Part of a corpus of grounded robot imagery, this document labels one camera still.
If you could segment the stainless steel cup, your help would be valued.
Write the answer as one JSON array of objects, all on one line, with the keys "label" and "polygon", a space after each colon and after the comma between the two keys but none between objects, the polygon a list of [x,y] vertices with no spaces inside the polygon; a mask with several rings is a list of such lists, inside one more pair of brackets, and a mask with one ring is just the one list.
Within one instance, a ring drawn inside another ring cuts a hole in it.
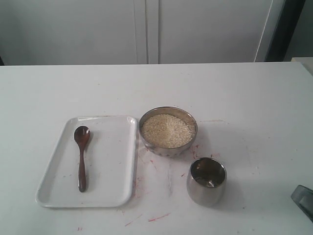
[{"label": "stainless steel cup", "polygon": [[186,188],[195,203],[211,207],[222,198],[226,181],[226,168],[213,158],[203,157],[190,165]]}]

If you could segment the brown wooden spoon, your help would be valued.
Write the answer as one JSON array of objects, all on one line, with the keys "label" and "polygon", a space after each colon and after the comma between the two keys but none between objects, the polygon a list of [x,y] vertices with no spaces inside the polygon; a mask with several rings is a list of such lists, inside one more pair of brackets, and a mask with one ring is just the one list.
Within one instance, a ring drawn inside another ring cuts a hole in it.
[{"label": "brown wooden spoon", "polygon": [[74,140],[79,147],[79,169],[78,169],[78,188],[80,192],[85,192],[87,188],[84,151],[90,138],[90,130],[86,126],[79,126],[74,132]]}]

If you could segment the steel bowl with rice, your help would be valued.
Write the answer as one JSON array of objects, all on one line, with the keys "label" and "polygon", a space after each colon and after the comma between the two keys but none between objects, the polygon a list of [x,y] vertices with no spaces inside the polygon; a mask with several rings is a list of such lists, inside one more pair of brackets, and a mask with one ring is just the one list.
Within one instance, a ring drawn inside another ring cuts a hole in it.
[{"label": "steel bowl with rice", "polygon": [[177,156],[194,143],[196,120],[187,111],[170,106],[146,112],[139,121],[139,133],[146,148],[163,156]]}]

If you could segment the white cabinet behind table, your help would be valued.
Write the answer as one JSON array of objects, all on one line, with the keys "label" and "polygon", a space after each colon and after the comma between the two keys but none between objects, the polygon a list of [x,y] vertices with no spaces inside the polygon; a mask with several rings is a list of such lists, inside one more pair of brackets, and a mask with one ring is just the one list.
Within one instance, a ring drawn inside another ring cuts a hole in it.
[{"label": "white cabinet behind table", "polygon": [[3,0],[6,65],[263,62],[282,0]]}]

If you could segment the white rectangular plastic tray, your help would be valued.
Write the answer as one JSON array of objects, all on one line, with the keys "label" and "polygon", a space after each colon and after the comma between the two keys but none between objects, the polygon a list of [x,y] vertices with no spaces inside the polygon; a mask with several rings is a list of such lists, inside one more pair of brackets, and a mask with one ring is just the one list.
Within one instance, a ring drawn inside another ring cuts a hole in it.
[{"label": "white rectangular plastic tray", "polygon": [[[78,188],[79,147],[74,131],[90,129],[84,152],[87,189]],[[36,192],[47,208],[112,208],[133,192],[137,120],[132,116],[75,117],[65,124]]]}]

